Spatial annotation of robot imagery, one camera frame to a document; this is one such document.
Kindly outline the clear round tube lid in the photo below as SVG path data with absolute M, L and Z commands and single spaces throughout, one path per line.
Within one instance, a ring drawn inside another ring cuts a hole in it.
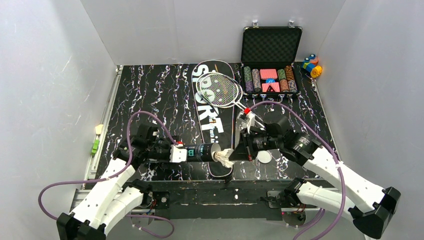
M 257 153 L 256 160 L 261 164 L 268 164 L 272 160 L 272 154 L 267 150 L 261 150 Z

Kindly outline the white shuttlecock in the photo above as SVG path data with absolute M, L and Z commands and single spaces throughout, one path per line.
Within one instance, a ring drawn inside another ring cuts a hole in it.
M 232 168 L 234 163 L 230 161 L 230 156 L 233 152 L 234 150 L 231 148 L 214 151 L 212 153 L 212 159 L 217 163 L 221 163 L 221 165 L 225 168 Z

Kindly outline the black shuttlecock tube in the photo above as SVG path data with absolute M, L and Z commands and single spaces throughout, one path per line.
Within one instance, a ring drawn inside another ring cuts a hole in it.
M 214 153 L 222 149 L 218 143 L 201 143 L 196 145 L 186 145 L 187 162 L 214 162 Z

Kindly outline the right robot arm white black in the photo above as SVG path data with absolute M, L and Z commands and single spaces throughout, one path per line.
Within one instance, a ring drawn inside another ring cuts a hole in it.
M 396 188 L 383 188 L 335 161 L 335 154 L 309 134 L 295 131 L 286 117 L 277 122 L 256 123 L 255 117 L 247 114 L 241 122 L 239 143 L 229 157 L 231 161 L 262 160 L 270 150 L 278 150 L 287 160 L 335 187 L 331 191 L 296 177 L 284 190 L 267 197 L 271 207 L 315 206 L 351 220 L 372 239 L 382 237 L 401 197 Z

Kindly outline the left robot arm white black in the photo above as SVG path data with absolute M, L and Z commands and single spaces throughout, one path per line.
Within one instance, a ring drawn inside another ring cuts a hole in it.
M 159 127 L 144 123 L 130 140 L 122 140 L 112 154 L 112 160 L 84 199 L 69 213 L 56 220 L 61 240 L 104 240 L 111 229 L 134 208 L 147 200 L 153 191 L 151 184 L 136 179 L 127 180 L 148 157 L 169 156 L 160 151 Z

